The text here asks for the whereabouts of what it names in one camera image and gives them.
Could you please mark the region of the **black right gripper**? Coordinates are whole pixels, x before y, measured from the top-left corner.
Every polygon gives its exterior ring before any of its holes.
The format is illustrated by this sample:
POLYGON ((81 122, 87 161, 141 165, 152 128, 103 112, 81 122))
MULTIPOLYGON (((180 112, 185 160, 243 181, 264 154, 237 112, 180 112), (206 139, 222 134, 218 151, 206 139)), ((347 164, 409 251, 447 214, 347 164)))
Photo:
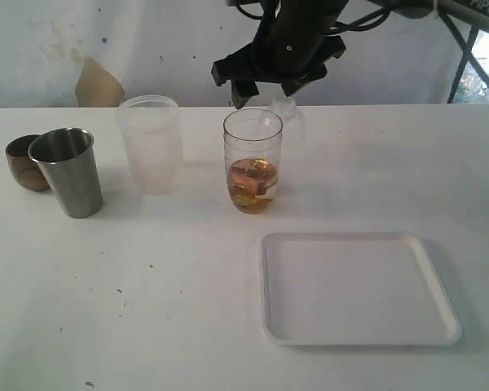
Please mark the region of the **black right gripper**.
POLYGON ((346 51, 341 37, 328 31, 346 7, 345 1, 259 1, 262 16, 253 40, 214 62, 217 86, 231 81, 231 101, 243 108, 259 95, 256 82, 281 85, 286 97, 322 78, 319 71, 346 51))

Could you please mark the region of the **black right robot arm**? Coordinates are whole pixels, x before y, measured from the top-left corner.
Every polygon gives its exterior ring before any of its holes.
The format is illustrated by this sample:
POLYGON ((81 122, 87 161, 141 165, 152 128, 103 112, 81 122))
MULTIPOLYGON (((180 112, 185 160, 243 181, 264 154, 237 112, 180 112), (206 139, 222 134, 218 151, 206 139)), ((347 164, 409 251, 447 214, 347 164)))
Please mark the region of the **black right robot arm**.
POLYGON ((345 1, 261 1, 261 15, 244 10, 244 2, 227 5, 258 21, 253 40, 213 63, 217 86, 231 84, 231 101, 241 109, 259 94, 258 83, 281 86, 291 96, 323 79, 326 62, 346 50, 342 33, 365 33, 396 12, 408 19, 437 14, 462 51, 461 63, 470 63, 489 89, 489 76, 471 50, 478 31, 489 33, 489 1, 379 1, 377 10, 349 23, 339 21, 345 1))

